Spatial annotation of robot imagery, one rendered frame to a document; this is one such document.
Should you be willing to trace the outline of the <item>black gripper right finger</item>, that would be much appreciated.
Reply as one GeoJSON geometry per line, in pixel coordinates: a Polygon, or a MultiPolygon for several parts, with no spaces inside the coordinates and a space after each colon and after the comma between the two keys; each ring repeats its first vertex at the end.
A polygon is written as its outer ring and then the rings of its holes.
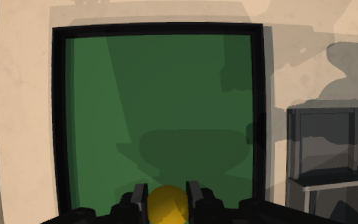
{"type": "Polygon", "coordinates": [[[241,200],[239,209],[224,208],[198,181],[186,181],[186,194],[189,224],[344,224],[258,198],[241,200]]]}

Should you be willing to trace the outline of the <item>yellow ball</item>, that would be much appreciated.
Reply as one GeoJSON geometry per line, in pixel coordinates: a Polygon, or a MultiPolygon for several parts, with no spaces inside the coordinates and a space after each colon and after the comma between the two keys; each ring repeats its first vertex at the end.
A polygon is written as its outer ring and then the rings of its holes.
{"type": "Polygon", "coordinates": [[[187,194],[173,185],[155,188],[147,197],[147,209],[152,224],[184,224],[189,218],[187,194]]]}

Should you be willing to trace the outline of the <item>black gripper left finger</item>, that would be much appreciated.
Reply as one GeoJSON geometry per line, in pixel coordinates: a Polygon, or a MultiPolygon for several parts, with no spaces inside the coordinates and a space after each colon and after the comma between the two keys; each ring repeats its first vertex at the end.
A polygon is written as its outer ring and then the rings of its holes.
{"type": "Polygon", "coordinates": [[[111,207],[110,215],[96,217],[94,209],[79,207],[40,224],[150,224],[147,197],[147,183],[135,184],[133,192],[111,207]]]}

